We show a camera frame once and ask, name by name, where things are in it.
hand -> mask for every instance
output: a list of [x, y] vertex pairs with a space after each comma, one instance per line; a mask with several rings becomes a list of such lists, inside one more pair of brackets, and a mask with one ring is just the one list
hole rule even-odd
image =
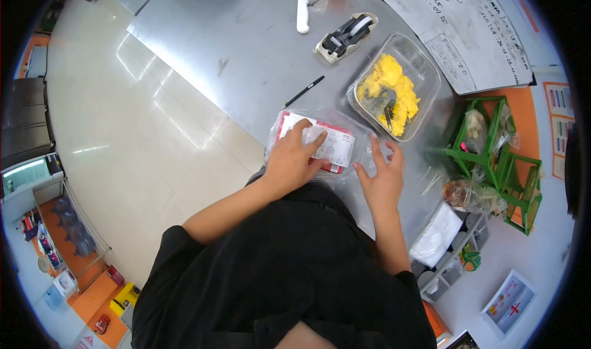
[[308, 165], [310, 157], [314, 155], [327, 136], [327, 132], [323, 131], [314, 141], [303, 146], [301, 144], [302, 131], [311, 126], [312, 123], [307, 119], [299, 121], [275, 144], [269, 154], [267, 171], [259, 181], [266, 182], [277, 199], [304, 186], [314, 178], [318, 169], [330, 163], [328, 159], [319, 159]]
[[375, 134], [371, 137], [371, 151], [373, 161], [377, 168], [376, 175], [370, 178], [364, 167], [355, 162], [353, 168], [357, 171], [361, 188], [364, 191], [365, 200], [374, 218], [389, 217], [398, 213], [398, 199], [403, 191], [404, 153], [392, 141], [386, 141], [386, 147], [392, 150], [392, 154], [386, 163], [380, 150], [380, 142]]

green rack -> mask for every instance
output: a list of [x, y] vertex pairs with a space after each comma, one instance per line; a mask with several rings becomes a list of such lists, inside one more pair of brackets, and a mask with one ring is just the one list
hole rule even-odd
[[[472, 168], [476, 164], [481, 165], [486, 175], [482, 185], [494, 188], [507, 202], [507, 209], [503, 212], [504, 221], [525, 235], [529, 235], [534, 228], [534, 220], [542, 202], [542, 194], [540, 192], [542, 161], [511, 153], [511, 145], [508, 143], [501, 148], [498, 157], [495, 153], [492, 153], [494, 138], [496, 138], [499, 129], [502, 108], [504, 105], [509, 105], [505, 96], [474, 98], [467, 99], [467, 101], [469, 102], [469, 106], [466, 112], [471, 109], [478, 110], [489, 125], [482, 153], [466, 153], [461, 148], [461, 144], [466, 136], [466, 117], [462, 121], [462, 126], [452, 147], [445, 149], [445, 153], [454, 158], [464, 175], [470, 179], [472, 178]], [[489, 117], [484, 109], [484, 101], [498, 101], [493, 110], [492, 117]], [[515, 127], [513, 116], [509, 116], [508, 119], [510, 126]], [[520, 183], [515, 164], [518, 160], [531, 164], [525, 185], [523, 186]], [[521, 210], [521, 225], [512, 220], [513, 214], [518, 207]]]
[[[524, 186], [521, 186], [516, 167], [513, 165], [516, 160], [526, 161], [532, 164], [529, 167]], [[524, 234], [529, 235], [534, 229], [534, 220], [542, 202], [542, 193], [540, 192], [540, 169], [542, 167], [542, 161], [509, 153], [508, 164], [509, 166], [506, 168], [507, 176], [503, 179], [505, 190], [501, 192], [501, 196], [507, 201], [505, 222], [519, 229]], [[517, 207], [521, 208], [521, 225], [511, 220]]]
[[[466, 122], [465, 116], [462, 120], [462, 125], [460, 126], [460, 131], [459, 131], [452, 147], [445, 149], [444, 152], [446, 155], [454, 158], [456, 163], [462, 169], [462, 172], [464, 173], [464, 175], [466, 175], [469, 179], [472, 178], [472, 173], [471, 173], [472, 168], [474, 168], [474, 166], [476, 164], [481, 165], [484, 170], [484, 174], [486, 176], [485, 181], [492, 184], [494, 186], [494, 188], [500, 193], [502, 190], [501, 190], [501, 184], [499, 181], [502, 177], [502, 173], [504, 171], [504, 168], [500, 169], [500, 172], [495, 171], [495, 169], [493, 169], [493, 167], [495, 167], [495, 163], [497, 162], [497, 156], [495, 155], [495, 153], [492, 152], [492, 148], [495, 143], [495, 138], [497, 136], [497, 132], [499, 130], [499, 124], [501, 121], [501, 112], [502, 112], [503, 106], [505, 106], [505, 105], [509, 106], [509, 103], [507, 103], [507, 99], [505, 96], [487, 96], [487, 97], [482, 97], [482, 98], [466, 99], [466, 101], [469, 102], [468, 109], [466, 110], [466, 112], [468, 112], [469, 110], [472, 110], [472, 109], [478, 110], [484, 116], [486, 123], [488, 124], [486, 141], [484, 142], [484, 147], [482, 149], [482, 153], [480, 153], [480, 154], [466, 153], [464, 150], [462, 150], [461, 145], [466, 137], [466, 131], [468, 129], [468, 127], [467, 127], [468, 123]], [[484, 109], [484, 104], [483, 104], [484, 101], [498, 101], [498, 103], [495, 105], [495, 108], [493, 110], [492, 117], [490, 117], [488, 115], [488, 113], [486, 112], [486, 110]], [[508, 120], [510, 122], [510, 126], [515, 127], [515, 123], [513, 121], [513, 115], [509, 116]], [[506, 144], [503, 147], [503, 150], [506, 149], [506, 153], [508, 153], [509, 147], [510, 147], [510, 145]]]

yellow box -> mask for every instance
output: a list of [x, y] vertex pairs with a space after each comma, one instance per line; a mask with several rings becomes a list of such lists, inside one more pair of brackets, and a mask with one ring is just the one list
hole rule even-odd
[[139, 289], [130, 282], [125, 285], [123, 290], [109, 303], [109, 308], [111, 308], [117, 316], [121, 316], [129, 304], [135, 306], [135, 303], [138, 301], [138, 296]]

red cross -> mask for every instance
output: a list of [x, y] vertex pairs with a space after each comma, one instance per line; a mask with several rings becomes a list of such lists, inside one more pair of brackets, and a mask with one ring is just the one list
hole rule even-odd
[[519, 313], [519, 311], [517, 310], [517, 307], [519, 307], [519, 304], [521, 304], [521, 303], [517, 303], [517, 305], [512, 305], [511, 306], [512, 312], [509, 314], [509, 317], [510, 316], [513, 316], [513, 313]]

black shirt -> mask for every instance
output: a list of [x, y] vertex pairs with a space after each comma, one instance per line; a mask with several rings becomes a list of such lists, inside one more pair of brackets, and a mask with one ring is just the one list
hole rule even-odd
[[209, 246], [173, 226], [135, 306], [132, 346], [270, 349], [302, 321], [337, 348], [435, 348], [414, 276], [383, 271], [365, 237], [313, 183]]

